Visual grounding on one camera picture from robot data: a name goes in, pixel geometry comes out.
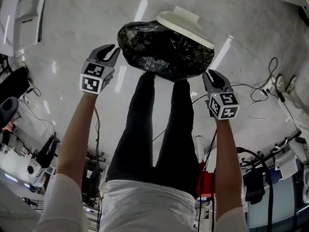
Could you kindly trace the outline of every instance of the black plastic bag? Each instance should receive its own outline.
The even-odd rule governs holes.
[[[173,82],[201,75],[214,57],[213,49],[157,21],[124,25],[118,43],[129,65]]]

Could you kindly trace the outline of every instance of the forearm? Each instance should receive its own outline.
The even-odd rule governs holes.
[[[97,95],[84,93],[59,150],[56,172],[70,177],[80,187],[82,185],[89,131],[96,100]]]
[[[232,129],[228,120],[217,121],[216,162],[217,218],[241,207],[241,171]]]

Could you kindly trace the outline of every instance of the white floor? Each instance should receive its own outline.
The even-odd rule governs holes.
[[[143,12],[139,7],[144,5],[147,5],[144,13],[137,13]],[[29,96],[36,116],[52,121],[58,137],[63,139],[82,96],[79,75],[90,52],[104,44],[116,44],[117,33],[125,23],[134,19],[154,20],[160,12],[173,10],[175,5],[201,17],[199,24],[216,45],[218,58],[214,65],[231,83],[254,85],[266,80],[268,63],[272,57],[277,57],[278,70],[286,81],[293,74],[301,74],[297,92],[303,102],[309,104],[307,27],[298,17],[298,8],[292,4],[281,0],[46,0],[42,41],[18,52],[19,59],[25,59],[35,85],[42,92],[40,98]],[[130,67],[122,55],[115,69],[114,79],[97,102],[101,120],[100,150],[106,153],[109,161],[125,128],[128,106],[141,75],[141,71]],[[201,76],[189,82],[191,91],[197,93],[193,101],[205,94]],[[172,86],[171,82],[156,79],[154,137],[166,127]],[[253,119],[245,115],[252,103],[251,88],[235,87],[235,91],[241,103],[238,117],[231,121],[237,146],[267,151],[295,131],[275,97],[251,106],[247,115],[260,118]],[[262,97],[257,92],[255,99]],[[193,137],[201,135],[211,141],[215,123],[203,99],[194,104],[194,111]],[[45,127],[23,110],[21,113],[20,127],[43,144],[49,137],[46,127],[52,132],[52,126],[46,123]],[[92,148],[96,139],[95,122],[94,118],[89,140]],[[162,139],[154,142],[154,159]]]

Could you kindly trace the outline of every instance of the white cabinet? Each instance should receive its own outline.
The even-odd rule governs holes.
[[[0,53],[13,56],[37,44],[45,0],[3,0],[0,10]]]

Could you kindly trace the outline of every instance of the white shirt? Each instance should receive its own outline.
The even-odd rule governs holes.
[[[109,181],[103,198],[100,232],[191,232],[195,200],[174,188],[129,180]],[[78,185],[56,174],[36,232],[85,232],[89,227]],[[217,232],[246,232],[242,208],[217,221]]]

